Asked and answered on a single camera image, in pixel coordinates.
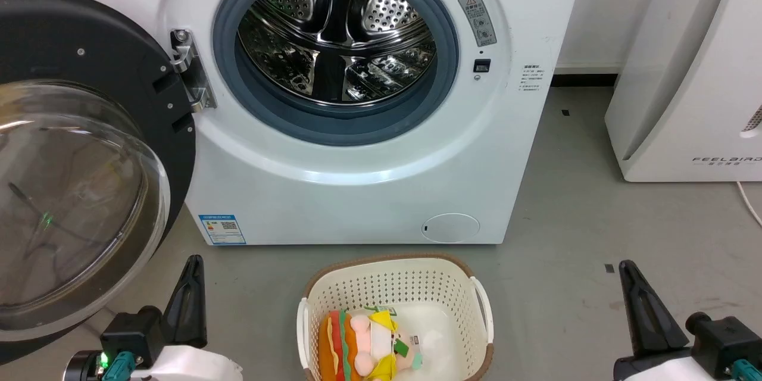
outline laundry basket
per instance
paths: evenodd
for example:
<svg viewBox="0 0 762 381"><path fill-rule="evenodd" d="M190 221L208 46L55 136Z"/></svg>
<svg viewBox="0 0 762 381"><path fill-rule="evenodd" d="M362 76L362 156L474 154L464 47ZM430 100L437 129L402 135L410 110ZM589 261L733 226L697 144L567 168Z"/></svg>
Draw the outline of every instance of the laundry basket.
<svg viewBox="0 0 762 381"><path fill-rule="evenodd" d="M318 327L333 310L392 306L421 339L423 367L395 381L476 381L492 362L492 309L471 269L446 254L403 254L335 264L307 285L296 314L299 360L309 381L318 369Z"/></svg>

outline stuffed toy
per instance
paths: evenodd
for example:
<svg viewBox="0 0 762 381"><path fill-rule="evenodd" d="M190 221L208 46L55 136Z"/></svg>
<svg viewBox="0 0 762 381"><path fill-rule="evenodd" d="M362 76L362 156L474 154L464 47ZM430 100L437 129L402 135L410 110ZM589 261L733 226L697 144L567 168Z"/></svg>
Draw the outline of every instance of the stuffed toy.
<svg viewBox="0 0 762 381"><path fill-rule="evenodd" d="M400 370L419 369L421 353L389 310L352 317L331 311L318 333L322 381L392 381Z"/></svg>

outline gray floor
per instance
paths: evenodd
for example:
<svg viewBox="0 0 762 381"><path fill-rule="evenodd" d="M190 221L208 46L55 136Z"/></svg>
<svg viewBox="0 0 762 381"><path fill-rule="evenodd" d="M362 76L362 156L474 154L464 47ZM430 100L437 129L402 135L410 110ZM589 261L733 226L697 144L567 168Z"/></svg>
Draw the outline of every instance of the gray floor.
<svg viewBox="0 0 762 381"><path fill-rule="evenodd" d="M731 183L625 183L602 117L608 89L553 90L503 245L443 247L484 282L495 314L487 380L611 379L630 352L617 273L633 259L678 322L693 311L738 316L762 332L762 229ZM568 109L569 116L561 115ZM747 185L762 210L762 188ZM183 212L149 267L109 306L164 308L188 255L204 256L208 349L246 379L303 379L296 306L321 267L431 247L212 248ZM0 379L60 379L74 352L97 348L101 311L54 345L0 367Z"/></svg>

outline white wall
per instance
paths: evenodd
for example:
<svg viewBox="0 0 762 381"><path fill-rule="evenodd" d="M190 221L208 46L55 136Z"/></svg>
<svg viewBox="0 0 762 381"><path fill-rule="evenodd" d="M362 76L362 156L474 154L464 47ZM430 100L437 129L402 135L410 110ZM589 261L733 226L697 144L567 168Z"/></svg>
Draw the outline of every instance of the white wall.
<svg viewBox="0 0 762 381"><path fill-rule="evenodd" d="M650 0L577 0L557 74L618 73Z"/></svg>

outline blue and white sticker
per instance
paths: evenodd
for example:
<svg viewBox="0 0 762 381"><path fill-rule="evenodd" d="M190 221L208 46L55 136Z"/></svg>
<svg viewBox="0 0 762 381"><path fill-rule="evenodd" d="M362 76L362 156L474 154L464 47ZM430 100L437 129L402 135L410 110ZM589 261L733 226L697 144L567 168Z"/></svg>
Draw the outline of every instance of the blue and white sticker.
<svg viewBox="0 0 762 381"><path fill-rule="evenodd" d="M246 245L236 216L201 215L198 217L213 245Z"/></svg>

